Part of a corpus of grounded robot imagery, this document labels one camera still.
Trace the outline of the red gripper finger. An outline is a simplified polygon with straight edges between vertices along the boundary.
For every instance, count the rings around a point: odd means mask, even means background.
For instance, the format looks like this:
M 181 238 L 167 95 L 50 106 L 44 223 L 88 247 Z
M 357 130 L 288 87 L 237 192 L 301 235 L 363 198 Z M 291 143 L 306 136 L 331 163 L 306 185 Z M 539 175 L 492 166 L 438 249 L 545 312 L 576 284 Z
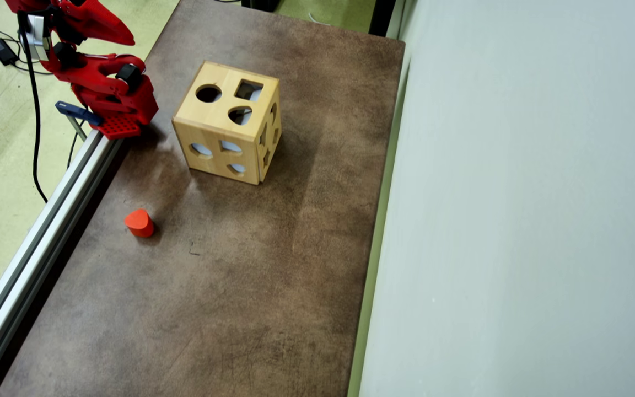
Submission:
M 100 1 L 85 1 L 79 6 L 80 32 L 87 38 L 133 46 L 134 37 L 126 24 Z

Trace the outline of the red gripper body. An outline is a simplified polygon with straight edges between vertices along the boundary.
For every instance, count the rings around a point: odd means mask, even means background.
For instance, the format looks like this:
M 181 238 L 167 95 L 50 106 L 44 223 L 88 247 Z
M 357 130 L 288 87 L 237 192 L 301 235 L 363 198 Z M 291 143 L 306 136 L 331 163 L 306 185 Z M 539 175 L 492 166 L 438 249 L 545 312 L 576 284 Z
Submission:
M 90 35 L 82 29 L 80 20 L 70 16 L 68 6 L 73 8 L 83 6 L 87 1 L 50 1 L 47 20 L 47 28 L 55 31 L 58 37 L 64 42 L 72 42 L 81 45 Z

